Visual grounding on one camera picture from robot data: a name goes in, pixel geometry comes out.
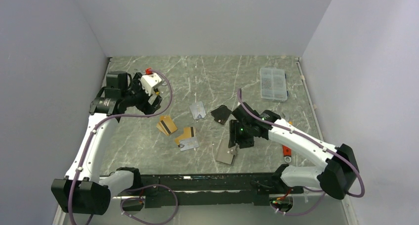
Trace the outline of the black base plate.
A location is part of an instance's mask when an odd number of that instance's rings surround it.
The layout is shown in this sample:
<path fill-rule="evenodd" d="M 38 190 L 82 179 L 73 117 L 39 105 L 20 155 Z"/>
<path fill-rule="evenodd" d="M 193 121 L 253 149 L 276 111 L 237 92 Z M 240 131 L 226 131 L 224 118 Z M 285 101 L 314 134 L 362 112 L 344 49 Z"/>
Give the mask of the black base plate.
<path fill-rule="evenodd" d="M 140 196 L 145 208 L 189 205 L 252 204 L 268 206 L 271 200 L 304 192 L 301 186 L 286 189 L 272 173 L 142 175 L 138 191 L 120 196 Z"/>

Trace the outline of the clear plastic screw box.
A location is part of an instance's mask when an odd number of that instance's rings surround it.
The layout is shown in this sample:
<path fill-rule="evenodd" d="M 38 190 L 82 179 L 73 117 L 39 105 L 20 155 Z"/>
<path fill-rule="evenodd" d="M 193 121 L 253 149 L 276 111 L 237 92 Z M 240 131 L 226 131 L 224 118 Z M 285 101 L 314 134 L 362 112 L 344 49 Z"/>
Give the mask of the clear plastic screw box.
<path fill-rule="evenodd" d="M 284 69 L 262 67 L 260 74 L 260 96 L 262 99 L 286 101 L 288 90 Z"/>

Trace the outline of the black card stack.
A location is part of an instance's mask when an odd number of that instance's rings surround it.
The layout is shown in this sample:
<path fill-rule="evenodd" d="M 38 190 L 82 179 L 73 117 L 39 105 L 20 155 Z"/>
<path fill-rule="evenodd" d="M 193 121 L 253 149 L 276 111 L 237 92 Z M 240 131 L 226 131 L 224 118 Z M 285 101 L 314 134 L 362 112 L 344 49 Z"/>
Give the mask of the black card stack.
<path fill-rule="evenodd" d="M 215 122 L 224 125 L 229 119 L 231 112 L 232 111 L 226 105 L 220 105 L 212 110 L 210 114 L 213 116 Z"/>

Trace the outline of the gold card stack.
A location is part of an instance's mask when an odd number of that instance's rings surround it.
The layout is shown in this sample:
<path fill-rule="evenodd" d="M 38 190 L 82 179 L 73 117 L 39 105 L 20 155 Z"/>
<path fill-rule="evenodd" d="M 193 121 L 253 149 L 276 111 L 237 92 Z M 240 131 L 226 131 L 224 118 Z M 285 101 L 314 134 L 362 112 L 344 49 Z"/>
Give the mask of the gold card stack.
<path fill-rule="evenodd" d="M 160 116 L 156 127 L 160 132 L 164 133 L 166 136 L 170 136 L 178 130 L 176 124 L 174 123 L 170 115 Z"/>

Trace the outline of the red handled tool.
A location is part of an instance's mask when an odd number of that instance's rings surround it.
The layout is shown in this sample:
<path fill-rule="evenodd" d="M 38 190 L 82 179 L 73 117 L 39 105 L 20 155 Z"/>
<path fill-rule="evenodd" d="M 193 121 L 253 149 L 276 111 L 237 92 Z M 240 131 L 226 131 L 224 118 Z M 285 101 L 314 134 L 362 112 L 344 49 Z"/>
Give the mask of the red handled tool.
<path fill-rule="evenodd" d="M 282 145 L 282 149 L 283 149 L 283 158 L 284 158 L 284 161 L 286 163 L 288 163 L 288 164 L 291 163 L 292 162 L 292 151 L 291 151 L 291 149 L 288 148 L 285 145 Z"/>

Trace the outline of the aluminium frame rail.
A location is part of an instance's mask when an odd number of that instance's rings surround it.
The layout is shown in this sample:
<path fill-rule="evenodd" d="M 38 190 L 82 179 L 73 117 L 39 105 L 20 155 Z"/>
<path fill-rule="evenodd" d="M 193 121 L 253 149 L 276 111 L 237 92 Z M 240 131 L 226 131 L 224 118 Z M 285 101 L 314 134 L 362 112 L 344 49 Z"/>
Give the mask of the aluminium frame rail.
<path fill-rule="evenodd" d="M 84 188 L 92 191 L 78 192 L 76 185 L 74 213 L 103 215 L 110 206 L 110 198 L 93 201 L 96 195 L 107 195 L 105 189 L 87 183 Z M 192 175 L 143 175 L 134 179 L 134 186 L 120 192 L 112 199 L 120 199 L 123 211 L 141 211 L 143 208 L 163 206 L 198 206 L 253 204 L 272 206 L 288 214 L 293 208 L 293 195 L 308 196 L 322 190 L 279 185 L 279 179 L 270 173 L 192 174 Z M 137 204 L 128 205 L 129 201 Z"/>

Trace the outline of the gold card under holder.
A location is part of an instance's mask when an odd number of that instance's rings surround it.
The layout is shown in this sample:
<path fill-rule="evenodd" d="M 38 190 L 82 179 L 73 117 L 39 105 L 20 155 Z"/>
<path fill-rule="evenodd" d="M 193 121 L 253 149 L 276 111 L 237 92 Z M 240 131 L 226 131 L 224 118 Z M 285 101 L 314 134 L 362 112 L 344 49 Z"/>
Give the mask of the gold card under holder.
<path fill-rule="evenodd" d="M 196 130 L 195 130 L 194 127 L 185 127 L 183 129 L 183 133 L 180 136 L 178 136 L 177 138 L 175 138 L 174 141 L 175 141 L 176 145 L 178 147 L 180 147 L 180 145 L 181 145 L 180 141 L 181 140 L 192 138 L 192 137 L 195 136 L 195 134 L 196 134 Z"/>

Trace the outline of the grey card holder blue lining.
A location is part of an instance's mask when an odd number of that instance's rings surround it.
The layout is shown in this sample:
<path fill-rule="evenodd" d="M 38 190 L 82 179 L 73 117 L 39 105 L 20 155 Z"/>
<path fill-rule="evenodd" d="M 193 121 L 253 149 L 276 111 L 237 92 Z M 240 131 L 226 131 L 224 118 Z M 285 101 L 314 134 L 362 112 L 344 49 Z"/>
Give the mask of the grey card holder blue lining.
<path fill-rule="evenodd" d="M 238 150 L 236 143 L 230 143 L 228 138 L 224 138 L 221 140 L 218 147 L 215 161 L 226 165 L 232 165 L 237 153 Z"/>

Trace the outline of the grey wrench pair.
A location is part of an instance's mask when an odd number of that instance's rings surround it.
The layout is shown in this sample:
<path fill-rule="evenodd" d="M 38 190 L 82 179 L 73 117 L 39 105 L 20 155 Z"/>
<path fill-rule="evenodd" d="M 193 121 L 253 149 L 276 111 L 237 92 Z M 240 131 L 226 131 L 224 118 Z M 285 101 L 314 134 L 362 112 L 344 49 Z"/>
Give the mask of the grey wrench pair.
<path fill-rule="evenodd" d="M 285 119 L 287 122 L 290 122 L 290 116 L 289 116 L 288 114 L 281 113 L 281 117 L 282 117 L 283 119 Z"/>

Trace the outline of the silver card on table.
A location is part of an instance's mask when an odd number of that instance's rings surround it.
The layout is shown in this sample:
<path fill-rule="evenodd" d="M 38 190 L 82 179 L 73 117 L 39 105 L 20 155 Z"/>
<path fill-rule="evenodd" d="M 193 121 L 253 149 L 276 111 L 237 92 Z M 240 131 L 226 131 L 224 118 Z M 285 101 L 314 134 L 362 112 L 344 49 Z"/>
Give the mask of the silver card on table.
<path fill-rule="evenodd" d="M 197 137 L 190 137 L 179 141 L 180 151 L 186 151 L 199 147 L 199 141 Z"/>

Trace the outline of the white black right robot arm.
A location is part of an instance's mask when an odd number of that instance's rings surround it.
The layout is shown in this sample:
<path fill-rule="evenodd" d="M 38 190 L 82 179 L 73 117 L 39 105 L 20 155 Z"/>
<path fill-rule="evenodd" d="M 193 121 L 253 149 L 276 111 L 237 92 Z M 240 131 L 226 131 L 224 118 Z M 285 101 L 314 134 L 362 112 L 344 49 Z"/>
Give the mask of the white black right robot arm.
<path fill-rule="evenodd" d="M 289 124 L 278 114 L 265 110 L 261 114 L 247 103 L 237 106 L 232 115 L 239 126 L 237 139 L 261 137 L 285 145 L 313 163 L 310 167 L 282 164 L 272 174 L 272 186 L 278 193 L 292 187 L 319 188 L 332 198 L 342 200 L 359 176 L 353 149 L 335 146 L 312 137 Z"/>

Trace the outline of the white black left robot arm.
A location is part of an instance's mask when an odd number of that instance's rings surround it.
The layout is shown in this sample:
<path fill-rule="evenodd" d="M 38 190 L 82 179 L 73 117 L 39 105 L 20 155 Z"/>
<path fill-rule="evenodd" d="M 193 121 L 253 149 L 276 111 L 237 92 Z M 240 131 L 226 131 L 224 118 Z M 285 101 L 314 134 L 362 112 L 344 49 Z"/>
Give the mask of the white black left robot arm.
<path fill-rule="evenodd" d="M 65 213 L 103 215 L 111 199 L 125 191 L 136 195 L 143 183 L 137 168 L 121 167 L 105 179 L 100 168 L 106 148 L 122 117 L 129 117 L 130 107 L 141 117 L 154 117 L 161 107 L 158 87 L 161 76 L 153 70 L 134 75 L 124 71 L 106 74 L 105 85 L 89 107 L 88 126 L 79 151 L 64 178 L 51 185 L 59 206 Z"/>

